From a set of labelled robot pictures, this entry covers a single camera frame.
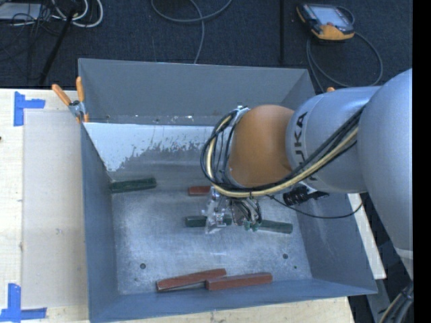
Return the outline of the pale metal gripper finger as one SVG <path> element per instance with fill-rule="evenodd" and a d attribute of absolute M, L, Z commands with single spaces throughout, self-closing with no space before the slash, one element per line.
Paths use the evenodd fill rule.
<path fill-rule="evenodd" d="M 231 220 L 227 220 L 227 222 L 223 222 L 221 224 L 214 221 L 206 221 L 204 232 L 205 234 L 215 234 L 225 230 L 227 227 L 230 227 L 231 225 L 232 225 Z"/>
<path fill-rule="evenodd" d="M 206 208 L 202 210 L 202 215 L 206 222 L 222 222 L 224 220 L 224 213 L 218 205 L 208 204 Z"/>

